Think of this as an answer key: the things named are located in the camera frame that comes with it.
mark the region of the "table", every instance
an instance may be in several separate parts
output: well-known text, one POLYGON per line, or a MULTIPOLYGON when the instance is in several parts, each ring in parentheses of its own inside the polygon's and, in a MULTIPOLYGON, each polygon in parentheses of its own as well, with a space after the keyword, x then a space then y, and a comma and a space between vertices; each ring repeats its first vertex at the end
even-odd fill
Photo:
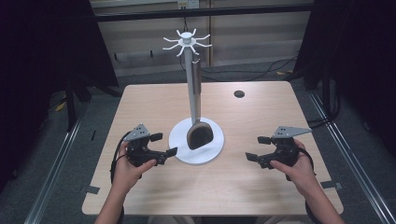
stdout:
MULTIPOLYGON (((202 84, 202 116, 224 132, 224 147, 210 163, 192 166, 169 158, 153 167, 131 189, 125 200, 127 215, 142 216, 266 216, 304 215, 304 198, 276 170, 261 169, 247 161, 245 152, 268 154, 275 146, 262 145, 258 136, 271 136, 282 126, 307 128, 304 114, 289 82, 229 82, 202 84), (245 96, 237 98, 235 91, 245 96)), ((165 151, 169 133, 189 118, 187 84, 131 85, 125 88, 111 125, 82 211, 99 214, 110 190, 109 167, 120 138, 139 123, 163 140, 148 147, 165 151)), ((302 141, 315 163, 319 182, 331 180, 311 133, 302 141)), ((339 213, 343 205, 334 188, 324 190, 339 213)))

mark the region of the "white circular base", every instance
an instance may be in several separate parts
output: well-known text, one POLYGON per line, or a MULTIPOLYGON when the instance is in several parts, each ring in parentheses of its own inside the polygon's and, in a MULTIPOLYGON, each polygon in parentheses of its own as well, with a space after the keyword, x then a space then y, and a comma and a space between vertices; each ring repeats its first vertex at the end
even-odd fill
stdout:
POLYGON ((211 119, 201 118, 202 122, 210 125, 213 131, 213 141, 191 150, 187 145, 187 132, 192 126, 191 118, 183 119, 169 135, 169 147, 177 147, 176 158, 189 165, 202 165, 214 160, 224 146, 224 134, 220 126, 211 119))

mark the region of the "vertical pole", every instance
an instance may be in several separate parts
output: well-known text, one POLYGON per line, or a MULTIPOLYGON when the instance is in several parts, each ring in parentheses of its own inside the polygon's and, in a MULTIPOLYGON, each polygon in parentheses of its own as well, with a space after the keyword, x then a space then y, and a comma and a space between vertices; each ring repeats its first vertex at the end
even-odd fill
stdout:
POLYGON ((73 96, 73 78, 72 75, 67 75, 66 81, 66 103, 67 103, 67 115, 69 117, 69 126, 67 127, 67 131, 70 132, 73 129, 73 126, 76 124, 77 116, 76 109, 74 104, 74 96, 73 96))
POLYGON ((322 98, 324 111, 327 113, 327 118, 331 119, 332 110, 330 108, 330 68, 327 63, 324 64, 324 73, 322 79, 322 98))
POLYGON ((192 81, 192 49, 184 48, 184 64, 186 64, 187 83, 189 86, 189 97, 190 97, 190 110, 191 110, 191 125, 196 121, 197 114, 195 109, 195 97, 193 92, 193 81, 192 81))

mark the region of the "wall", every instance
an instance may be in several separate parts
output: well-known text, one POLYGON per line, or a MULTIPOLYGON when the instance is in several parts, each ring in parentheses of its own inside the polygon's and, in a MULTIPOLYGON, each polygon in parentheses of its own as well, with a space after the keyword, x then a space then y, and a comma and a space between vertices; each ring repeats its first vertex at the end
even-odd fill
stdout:
MULTIPOLYGON (((312 2, 313 0, 201 0, 200 8, 254 7, 312 2)), ((94 12, 101 14, 166 9, 177 9, 177 1, 124 7, 96 7, 94 12)), ((186 23, 190 32, 194 28, 197 29, 195 35, 197 37, 211 34, 207 42, 201 43, 211 43, 213 47, 197 48, 197 50, 201 53, 202 60, 206 62, 203 66, 217 66, 271 62, 297 55, 309 14, 309 12, 291 12, 200 17, 187 18, 186 23)), ((180 68, 179 59, 176 58, 179 49, 164 52, 163 48, 171 47, 173 43, 168 43, 163 38, 177 39, 176 30, 183 32, 184 19, 111 21, 100 22, 99 26, 108 53, 118 56, 117 60, 114 57, 112 59, 117 76, 180 68)))

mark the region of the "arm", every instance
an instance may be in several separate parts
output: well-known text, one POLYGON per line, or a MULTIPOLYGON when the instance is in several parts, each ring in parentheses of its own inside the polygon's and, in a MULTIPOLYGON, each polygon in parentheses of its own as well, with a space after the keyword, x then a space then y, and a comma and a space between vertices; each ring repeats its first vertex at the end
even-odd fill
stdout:
POLYGON ((139 176, 153 167, 155 160, 148 161, 139 167, 134 167, 126 158, 126 147, 128 143, 122 143, 120 146, 119 159, 117 161, 116 172, 113 179, 113 185, 108 193, 105 204, 99 213, 95 224, 100 223, 117 223, 120 217, 122 205, 125 201, 126 194, 136 184, 139 176))
MULTIPOLYGON (((298 140, 294 141, 297 147, 305 148, 304 144, 298 140)), ((271 165, 290 177, 297 190, 305 197, 312 213, 320 222, 324 224, 344 223, 315 178, 311 162, 304 153, 300 152, 299 159, 292 167, 279 161, 271 161, 271 165)))

